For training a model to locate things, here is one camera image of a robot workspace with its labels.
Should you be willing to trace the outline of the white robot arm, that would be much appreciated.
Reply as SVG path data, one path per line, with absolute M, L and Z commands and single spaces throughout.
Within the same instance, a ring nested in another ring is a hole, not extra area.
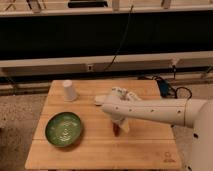
M 192 128 L 187 171 L 213 171 L 213 99 L 126 101 L 109 94 L 102 110 L 116 124 L 125 118 L 137 118 Z

